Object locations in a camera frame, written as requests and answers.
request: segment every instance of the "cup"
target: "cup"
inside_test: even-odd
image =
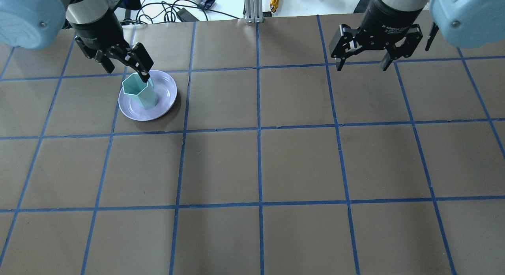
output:
[[[138,73],[131,74],[123,81],[123,93],[140,104],[144,109],[150,109],[157,104],[155,86],[151,78],[145,83]]]

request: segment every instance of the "silver bracket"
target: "silver bracket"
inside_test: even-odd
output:
[[[262,0],[245,0],[245,21],[249,23],[263,22]]]

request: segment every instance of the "teal cup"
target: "teal cup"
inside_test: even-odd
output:
[[[157,104],[155,86],[151,78],[144,83],[138,73],[131,74],[123,81],[123,93],[140,104],[144,109],[150,109]]]

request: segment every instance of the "white surface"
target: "white surface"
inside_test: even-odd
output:
[[[145,4],[149,2],[166,1],[172,3],[175,0],[146,0]],[[310,15],[325,15],[325,14],[348,14],[352,13],[358,4],[359,0],[280,0],[279,9],[273,14],[274,17],[293,17],[293,16],[310,16]],[[181,2],[182,5],[191,5],[189,2]],[[233,16],[242,18],[244,9],[244,0],[216,0],[212,9],[216,11],[225,12]],[[147,6],[144,8],[146,14],[155,16],[163,10],[158,6]],[[270,0],[263,0],[263,11],[270,10]],[[188,8],[196,18],[201,21],[205,20],[205,16],[199,9]],[[136,11],[132,11],[132,18],[134,19]],[[227,20],[231,19],[228,16],[207,12],[209,20]],[[163,17],[159,16],[154,22],[163,21]]]
[[[174,105],[177,97],[177,86],[174,79],[165,72],[150,70],[149,74],[155,85],[155,92],[158,96],[158,103],[155,107],[144,109],[140,104],[130,99],[123,93],[123,88],[119,91],[119,109],[128,118],[138,122],[146,122],[161,117]]]

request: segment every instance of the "yellow object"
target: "yellow object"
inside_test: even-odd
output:
[[[278,7],[279,7],[279,0],[270,1],[270,10],[272,11],[272,13],[274,13]]]

